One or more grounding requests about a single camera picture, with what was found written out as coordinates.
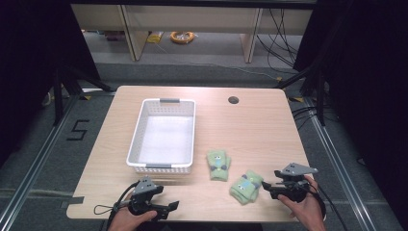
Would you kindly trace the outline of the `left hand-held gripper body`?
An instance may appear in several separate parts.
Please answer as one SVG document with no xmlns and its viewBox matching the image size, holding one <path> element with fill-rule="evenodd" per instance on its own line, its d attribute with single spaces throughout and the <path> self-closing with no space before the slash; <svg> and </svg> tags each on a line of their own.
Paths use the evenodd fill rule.
<svg viewBox="0 0 408 231">
<path fill-rule="evenodd" d="M 151 203 L 151 199 L 154 195 L 162 193 L 163 190 L 163 186 L 157 186 L 148 176 L 141 178 L 132 191 L 128 204 L 129 211 L 135 216 L 142 215 L 148 211 L 158 212 L 154 208 L 155 204 Z"/>
</svg>

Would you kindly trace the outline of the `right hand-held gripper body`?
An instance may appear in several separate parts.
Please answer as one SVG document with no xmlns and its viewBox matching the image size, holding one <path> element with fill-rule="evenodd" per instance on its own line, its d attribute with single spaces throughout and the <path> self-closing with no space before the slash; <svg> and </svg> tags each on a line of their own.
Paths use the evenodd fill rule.
<svg viewBox="0 0 408 231">
<path fill-rule="evenodd" d="M 291 201 L 301 202 L 310 190 L 310 184 L 305 179 L 305 175 L 318 172 L 315 167 L 290 163 L 281 170 L 275 170 L 274 174 L 281 179 L 277 187 L 282 187 L 288 192 L 287 198 Z"/>
</svg>

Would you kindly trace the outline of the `green sock pair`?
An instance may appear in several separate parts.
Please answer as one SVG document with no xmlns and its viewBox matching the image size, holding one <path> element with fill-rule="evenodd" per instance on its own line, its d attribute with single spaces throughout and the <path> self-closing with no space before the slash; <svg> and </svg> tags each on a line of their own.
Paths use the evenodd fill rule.
<svg viewBox="0 0 408 231">
<path fill-rule="evenodd" d="M 210 150 L 207 153 L 207 161 L 210 169 L 210 179 L 226 182 L 229 177 L 231 158 L 224 150 Z"/>
<path fill-rule="evenodd" d="M 248 170 L 231 186 L 229 193 L 242 205 L 253 203 L 259 194 L 264 178 L 253 170 Z"/>
</svg>

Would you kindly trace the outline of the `white plastic basket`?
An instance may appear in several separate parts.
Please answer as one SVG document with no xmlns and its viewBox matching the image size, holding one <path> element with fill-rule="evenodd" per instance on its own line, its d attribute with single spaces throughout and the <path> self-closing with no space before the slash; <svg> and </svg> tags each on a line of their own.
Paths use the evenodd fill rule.
<svg viewBox="0 0 408 231">
<path fill-rule="evenodd" d="M 144 99 L 126 164 L 137 173 L 189 174 L 194 154 L 195 109 L 191 99 Z"/>
</svg>

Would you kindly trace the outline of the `person's right hand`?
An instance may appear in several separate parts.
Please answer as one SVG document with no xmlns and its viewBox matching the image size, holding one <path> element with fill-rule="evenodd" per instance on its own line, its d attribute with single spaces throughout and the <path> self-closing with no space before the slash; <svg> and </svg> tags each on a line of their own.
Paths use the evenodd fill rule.
<svg viewBox="0 0 408 231">
<path fill-rule="evenodd" d="M 319 184 L 308 175 L 305 176 L 305 179 L 311 185 L 311 191 L 301 202 L 291 201 L 282 194 L 278 195 L 278 200 L 292 211 L 290 217 L 297 218 L 308 231 L 326 231 L 319 201 L 316 199 Z"/>
</svg>

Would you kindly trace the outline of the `person's left hand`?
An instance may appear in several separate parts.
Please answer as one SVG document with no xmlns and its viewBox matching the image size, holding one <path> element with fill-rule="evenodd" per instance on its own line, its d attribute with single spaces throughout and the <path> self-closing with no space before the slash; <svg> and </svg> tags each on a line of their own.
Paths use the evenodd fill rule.
<svg viewBox="0 0 408 231">
<path fill-rule="evenodd" d="M 135 216 L 127 208 L 120 208 L 107 231 L 136 231 L 142 223 L 152 220 L 155 216 L 157 216 L 156 211 Z"/>
</svg>

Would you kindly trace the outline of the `grey tape strip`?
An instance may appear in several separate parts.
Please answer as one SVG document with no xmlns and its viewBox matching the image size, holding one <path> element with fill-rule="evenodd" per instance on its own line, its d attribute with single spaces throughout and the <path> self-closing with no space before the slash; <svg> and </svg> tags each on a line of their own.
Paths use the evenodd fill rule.
<svg viewBox="0 0 408 231">
<path fill-rule="evenodd" d="M 67 209 L 70 205 L 83 204 L 84 198 L 84 196 L 71 197 L 67 201 L 63 201 L 60 208 Z"/>
</svg>

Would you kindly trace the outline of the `black metal stand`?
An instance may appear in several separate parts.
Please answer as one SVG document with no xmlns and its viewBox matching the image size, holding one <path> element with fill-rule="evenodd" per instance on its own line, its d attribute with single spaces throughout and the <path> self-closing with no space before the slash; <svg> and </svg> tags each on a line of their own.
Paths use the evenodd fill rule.
<svg viewBox="0 0 408 231">
<path fill-rule="evenodd" d="M 112 87 L 101 82 L 98 73 L 92 76 L 76 67 L 70 65 L 60 65 L 56 69 L 53 78 L 55 125 L 57 125 L 64 117 L 63 89 L 66 89 L 69 96 L 82 96 L 85 93 L 79 85 L 79 80 L 85 80 L 86 82 L 106 92 L 115 91 Z"/>
<path fill-rule="evenodd" d="M 317 115 L 318 120 L 321 126 L 325 125 L 324 117 L 323 117 L 323 103 L 324 103 L 324 78 L 323 74 L 320 71 L 319 64 L 311 64 L 310 66 L 306 67 L 304 70 L 298 72 L 293 77 L 285 80 L 283 82 L 278 83 L 275 88 L 276 89 L 283 89 L 285 87 L 290 86 L 291 84 L 295 83 L 296 81 L 303 79 L 304 83 L 300 87 L 299 92 L 302 96 L 311 96 L 313 93 L 317 97 Z"/>
</svg>

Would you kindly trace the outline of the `black curtain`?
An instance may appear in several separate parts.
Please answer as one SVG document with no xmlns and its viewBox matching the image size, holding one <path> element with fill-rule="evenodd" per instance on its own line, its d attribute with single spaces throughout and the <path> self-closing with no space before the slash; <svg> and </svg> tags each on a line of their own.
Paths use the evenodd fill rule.
<svg viewBox="0 0 408 231">
<path fill-rule="evenodd" d="M 294 68 L 312 63 L 347 4 L 345 32 L 322 73 L 346 131 L 408 230 L 408 0 L 317 0 Z"/>
<path fill-rule="evenodd" d="M 71 2 L 0 0 L 0 167 L 58 72 L 99 78 Z"/>
</svg>

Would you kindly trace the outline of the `yellow packet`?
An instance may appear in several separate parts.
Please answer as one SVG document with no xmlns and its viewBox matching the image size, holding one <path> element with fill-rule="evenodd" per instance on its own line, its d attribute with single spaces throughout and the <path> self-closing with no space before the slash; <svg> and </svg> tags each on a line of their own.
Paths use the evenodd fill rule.
<svg viewBox="0 0 408 231">
<path fill-rule="evenodd" d="M 163 37 L 163 34 L 163 32 L 151 32 L 148 35 L 146 41 L 148 43 L 159 43 Z"/>
</svg>

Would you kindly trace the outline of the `aluminium floor rail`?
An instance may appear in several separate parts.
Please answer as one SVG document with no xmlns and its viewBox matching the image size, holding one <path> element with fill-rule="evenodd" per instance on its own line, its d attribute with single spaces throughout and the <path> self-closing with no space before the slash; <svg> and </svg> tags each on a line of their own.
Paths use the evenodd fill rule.
<svg viewBox="0 0 408 231">
<path fill-rule="evenodd" d="M 345 168 L 345 165 L 341 160 L 341 157 L 334 143 L 332 142 L 325 126 L 321 124 L 321 118 L 319 118 L 317 115 L 313 115 L 312 123 L 315 127 L 315 130 L 318 133 L 319 139 L 322 142 L 322 145 L 325 149 L 328 159 L 332 167 L 334 168 L 337 177 L 339 178 L 344 194 L 362 230 L 377 231 L 367 206 L 363 202 L 360 194 L 357 192 L 357 189 L 354 186 Z"/>
<path fill-rule="evenodd" d="M 56 141 L 58 140 L 65 126 L 68 115 L 70 114 L 72 108 L 78 100 L 78 96 L 70 96 L 67 100 L 63 109 L 63 115 L 61 116 L 60 120 L 52 127 L 36 158 L 30 165 L 30 168 L 25 174 L 23 180 L 14 191 L 13 196 L 6 206 L 5 210 L 0 215 L 0 231 L 9 231 L 13 226 L 13 223 L 24 204 L 30 189 L 37 181 L 43 166 L 45 165 L 53 147 L 55 146 Z"/>
</svg>

